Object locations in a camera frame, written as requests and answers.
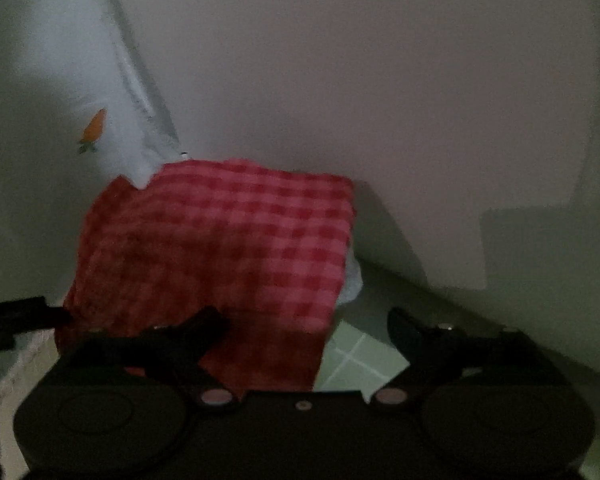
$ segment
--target plaid pattern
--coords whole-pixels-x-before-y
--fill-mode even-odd
[[[88,212],[75,317],[134,336],[216,306],[232,328],[200,364],[227,387],[309,390],[320,366],[354,219],[352,182],[244,160],[167,164],[145,189],[113,181]]]

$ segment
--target gray wall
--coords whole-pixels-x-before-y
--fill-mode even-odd
[[[122,0],[192,156],[360,182],[358,253],[600,370],[600,0]]]

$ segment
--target white curtain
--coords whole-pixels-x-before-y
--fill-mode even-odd
[[[0,301],[58,302],[97,193],[179,158],[122,21],[115,0],[0,0]],[[97,151],[79,155],[101,108]]]

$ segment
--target carrot print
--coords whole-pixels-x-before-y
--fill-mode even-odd
[[[103,108],[93,116],[91,122],[89,122],[88,126],[84,129],[82,139],[78,141],[78,144],[80,144],[80,148],[78,148],[78,154],[84,153],[87,150],[91,152],[98,151],[95,146],[95,142],[102,135],[102,131],[104,130],[104,119],[106,115],[107,109]]]

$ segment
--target red fabric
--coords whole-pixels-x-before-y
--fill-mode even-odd
[[[236,393],[309,390],[354,218],[352,182],[243,160],[167,164],[146,189],[114,180],[88,212],[58,330],[134,336],[201,307],[232,321],[200,364]]]

